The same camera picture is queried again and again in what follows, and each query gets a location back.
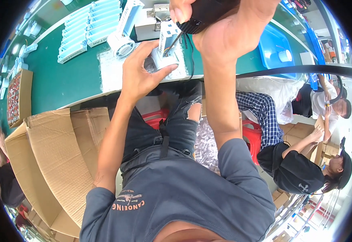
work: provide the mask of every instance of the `black cap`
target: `black cap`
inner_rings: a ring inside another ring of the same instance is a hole
[[[342,150],[340,156],[343,157],[343,171],[342,176],[340,177],[340,181],[338,183],[338,189],[343,189],[347,185],[350,176],[352,175],[352,159],[345,151],[344,143],[345,137],[343,138],[343,140],[341,140]]]

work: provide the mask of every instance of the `black strap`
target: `black strap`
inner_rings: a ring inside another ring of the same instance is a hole
[[[168,147],[169,147],[169,134],[165,129],[164,121],[160,120],[160,133],[162,136],[162,147],[160,153],[160,159],[168,156]]]

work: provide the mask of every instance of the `person wearing black cap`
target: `person wearing black cap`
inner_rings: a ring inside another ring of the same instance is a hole
[[[257,160],[280,189],[293,194],[311,194],[321,188],[322,192],[342,189],[347,184],[352,160],[343,146],[341,154],[331,159],[324,170],[303,155],[323,137],[323,128],[316,127],[306,138],[289,146],[282,139],[275,103],[269,95],[237,91],[236,100],[240,111],[249,110],[258,119],[262,137]]]

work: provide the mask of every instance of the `checkered pants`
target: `checkered pants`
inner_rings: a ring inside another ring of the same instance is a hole
[[[236,92],[240,111],[250,110],[262,128],[261,150],[267,146],[283,142],[283,131],[276,119],[274,100],[267,94]]]

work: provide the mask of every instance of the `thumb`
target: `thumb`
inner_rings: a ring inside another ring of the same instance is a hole
[[[160,83],[160,81],[162,81],[172,71],[176,70],[176,68],[178,68],[178,65],[176,64],[165,66],[157,72],[150,74],[150,77],[152,78],[153,82]]]

